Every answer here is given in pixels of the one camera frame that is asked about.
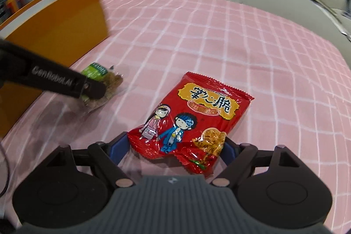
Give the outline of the green nut snack bag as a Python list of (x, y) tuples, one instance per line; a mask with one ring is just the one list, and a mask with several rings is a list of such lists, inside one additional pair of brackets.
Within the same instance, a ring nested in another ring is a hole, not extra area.
[(81, 96), (84, 105), (90, 111), (98, 109), (112, 99), (117, 93), (117, 88), (123, 82), (123, 76), (119, 73), (115, 73), (113, 66), (110, 68), (105, 68), (96, 62), (91, 63), (84, 70), (82, 70), (81, 73), (87, 78), (102, 82), (106, 86), (106, 92), (100, 99), (91, 99), (85, 95)]

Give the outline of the red snack bag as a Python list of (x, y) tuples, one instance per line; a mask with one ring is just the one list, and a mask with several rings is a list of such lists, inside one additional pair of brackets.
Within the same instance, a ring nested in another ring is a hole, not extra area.
[(253, 99), (238, 88), (187, 72), (127, 137), (132, 149), (146, 159), (174, 156), (189, 173), (209, 176), (226, 136)]

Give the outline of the orange cardboard box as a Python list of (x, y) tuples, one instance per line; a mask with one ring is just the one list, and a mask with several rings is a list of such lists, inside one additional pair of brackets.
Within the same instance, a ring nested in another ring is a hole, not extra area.
[(100, 0), (34, 0), (1, 24), (1, 38), (63, 66), (107, 37)]

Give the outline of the pink checkered tablecloth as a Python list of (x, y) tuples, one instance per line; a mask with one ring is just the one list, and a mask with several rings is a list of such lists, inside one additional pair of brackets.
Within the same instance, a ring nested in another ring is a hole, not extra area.
[(102, 0), (109, 38), (79, 59), (123, 74), (119, 93), (80, 115), (44, 93), (4, 138), (13, 190), (60, 144), (86, 148), (144, 123), (188, 72), (249, 93), (230, 133), (237, 143), (283, 144), (329, 187), (326, 225), (350, 229), (350, 69), (336, 47), (306, 28), (223, 0)]

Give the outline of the book on sofa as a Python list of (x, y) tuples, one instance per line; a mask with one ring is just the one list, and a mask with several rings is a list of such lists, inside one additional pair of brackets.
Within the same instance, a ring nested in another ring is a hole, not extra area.
[(320, 0), (311, 0), (311, 1), (317, 7), (319, 7), (319, 9), (333, 22), (333, 24), (337, 27), (340, 33), (344, 35), (348, 41), (350, 41), (350, 33), (345, 28), (340, 18), (337, 16), (337, 13)]

